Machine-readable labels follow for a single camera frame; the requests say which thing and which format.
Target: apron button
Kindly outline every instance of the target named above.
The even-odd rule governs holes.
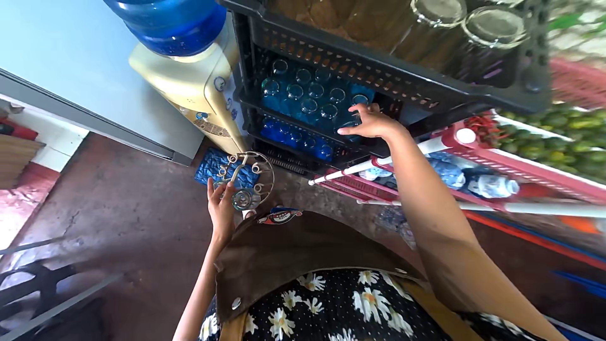
[[[236,310],[240,306],[240,303],[242,303],[240,297],[236,298],[231,304],[231,310]]]

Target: black plastic crate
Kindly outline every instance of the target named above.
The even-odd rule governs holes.
[[[241,51],[246,50],[248,46],[242,46]],[[318,129],[310,124],[299,121],[283,113],[277,112],[273,109],[265,107],[261,103],[261,83],[263,79],[270,76],[270,66],[272,62],[277,58],[282,58],[278,54],[271,52],[267,49],[263,49],[258,46],[253,47],[252,54],[253,63],[247,67],[243,67],[242,82],[244,86],[238,93],[238,101],[242,104],[246,104],[249,107],[254,107],[256,110],[264,112],[266,115],[270,115],[281,121],[288,122],[292,125],[301,127],[307,132],[313,132],[316,135],[322,136],[327,140],[330,140],[336,144],[340,144],[348,149],[352,150],[364,150],[377,157],[385,158],[389,156],[389,148],[387,143],[380,138],[366,138],[361,137],[359,141],[350,141],[344,136],[330,133],[322,129]],[[401,100],[395,100],[382,93],[376,93],[374,103],[378,103],[381,110],[388,116],[398,119],[404,102]]]
[[[296,156],[299,160],[301,160],[305,163],[310,163],[312,165],[320,164],[323,166],[331,166],[331,167],[335,167],[338,169],[344,169],[344,168],[348,167],[350,164],[353,164],[355,162],[366,161],[367,159],[370,158],[370,154],[368,152],[364,152],[363,150],[349,149],[347,147],[332,143],[333,155],[332,155],[331,160],[322,160],[314,155],[310,155],[306,152],[297,150],[295,148],[292,148],[291,146],[280,143],[278,141],[273,141],[273,140],[261,135],[261,129],[263,127],[262,121],[265,117],[270,117],[273,120],[276,120],[276,121],[279,121],[282,123],[287,123],[294,127],[297,127],[296,124],[291,124],[288,121],[282,121],[279,118],[273,117],[263,111],[259,111],[254,108],[248,107],[245,104],[242,106],[242,111],[244,114],[244,129],[248,132],[248,134],[250,134],[252,137],[254,137],[257,140],[261,140],[267,144],[276,146],[276,147],[280,148],[280,150],[284,150],[284,151]],[[316,137],[322,138],[325,141],[328,140],[328,139],[324,138],[323,136],[317,135],[313,132],[308,131],[307,133],[309,133],[310,135],[314,135]],[[318,168],[310,166],[309,169],[311,169],[312,171],[316,171]]]
[[[302,160],[296,154],[256,138],[253,141],[253,151],[265,155],[272,165],[309,180],[313,180],[315,176],[323,174],[327,168],[327,166],[323,166],[320,163]]]
[[[219,0],[236,13],[240,46],[254,44],[414,104],[433,115],[412,124],[414,136],[492,107],[536,113],[550,104],[547,55],[549,0],[526,0],[530,38],[505,60],[511,84],[468,84],[269,11],[261,0]]]

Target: black floral dress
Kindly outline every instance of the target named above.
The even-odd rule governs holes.
[[[484,340],[542,340],[499,317],[460,314]],[[213,301],[199,341],[221,335]],[[244,341],[451,340],[385,272],[335,269],[304,274],[253,304]]]

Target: refrigerator door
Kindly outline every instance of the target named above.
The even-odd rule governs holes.
[[[204,133],[128,64],[138,40],[102,1],[7,2],[0,94],[189,165]]]

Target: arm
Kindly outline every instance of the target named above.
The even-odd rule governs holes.
[[[358,110],[362,124],[340,134],[381,137],[389,145],[404,214],[436,297],[453,311],[497,315],[547,340],[565,338],[482,250],[467,218],[409,132],[379,112]]]
[[[227,187],[223,185],[214,191],[213,179],[209,178],[207,187],[208,211],[213,222],[213,236],[206,251],[198,280],[177,325],[173,341],[195,341],[198,338],[206,310],[215,295],[215,275],[217,274],[215,260],[231,240],[234,230],[233,213],[235,209],[231,205],[231,196],[235,192],[233,183],[229,182]],[[223,199],[220,199],[223,192],[225,195]]]

